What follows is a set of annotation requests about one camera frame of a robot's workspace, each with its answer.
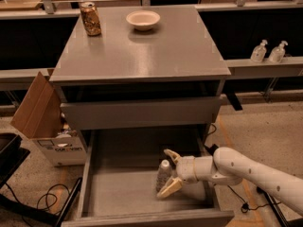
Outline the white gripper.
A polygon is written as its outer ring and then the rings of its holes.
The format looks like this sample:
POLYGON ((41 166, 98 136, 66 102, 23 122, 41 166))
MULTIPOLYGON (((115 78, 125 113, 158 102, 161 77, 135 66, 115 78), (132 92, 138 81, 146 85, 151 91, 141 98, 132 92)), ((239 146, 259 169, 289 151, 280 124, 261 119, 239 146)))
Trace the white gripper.
POLYGON ((197 177, 195 174, 195 158, 193 156, 181 157, 177 152, 166 148, 164 153, 170 157, 170 159, 176 165, 176 178, 170 177, 165 185, 157 193, 158 199, 164 199, 173 193, 180 190, 183 183, 197 183, 197 177))

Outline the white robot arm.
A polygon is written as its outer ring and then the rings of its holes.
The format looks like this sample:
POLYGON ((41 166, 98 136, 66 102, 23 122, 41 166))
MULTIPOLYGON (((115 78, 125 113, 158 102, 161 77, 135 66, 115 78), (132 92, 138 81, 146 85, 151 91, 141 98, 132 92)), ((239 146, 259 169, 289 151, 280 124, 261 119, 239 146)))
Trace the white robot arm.
POLYGON ((185 184, 208 181, 235 185, 245 179, 303 216, 302 179, 256 162, 232 148, 213 145, 210 152, 211 155, 195 157, 180 156, 173 150, 165 149, 164 153, 176 166, 176 176, 167 180, 157 198, 164 199, 185 184))

